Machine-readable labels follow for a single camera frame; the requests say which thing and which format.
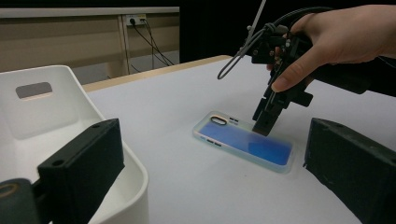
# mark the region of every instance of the white table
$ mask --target white table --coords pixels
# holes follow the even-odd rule
[[[120,119],[123,140],[148,169],[150,223],[360,223],[303,167],[310,120],[342,123],[395,149],[396,99],[314,81],[307,88],[311,105],[290,104],[273,129],[297,149],[290,172],[278,174],[192,137],[192,127],[211,110],[254,122],[269,72],[246,56],[217,80],[228,61],[89,91],[107,119]]]

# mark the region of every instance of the human hand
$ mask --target human hand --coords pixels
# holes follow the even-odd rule
[[[308,36],[313,47],[276,79],[272,84],[275,92],[291,88],[327,63],[396,58],[396,6],[368,5],[308,14],[290,31]]]

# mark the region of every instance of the phone case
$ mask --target phone case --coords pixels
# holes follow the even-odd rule
[[[255,162],[277,173],[290,170],[293,143],[252,131],[253,125],[240,119],[211,111],[193,127],[193,136],[217,148]]]

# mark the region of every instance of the electrical outlet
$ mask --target electrical outlet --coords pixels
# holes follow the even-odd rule
[[[135,15],[126,15],[126,25],[144,25],[144,20],[146,19],[146,14],[135,14]]]

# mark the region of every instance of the blue phone case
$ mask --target blue phone case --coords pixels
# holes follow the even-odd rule
[[[253,125],[219,111],[207,114],[193,128],[193,135],[211,146],[253,161],[278,173],[290,169],[293,144],[252,131]]]

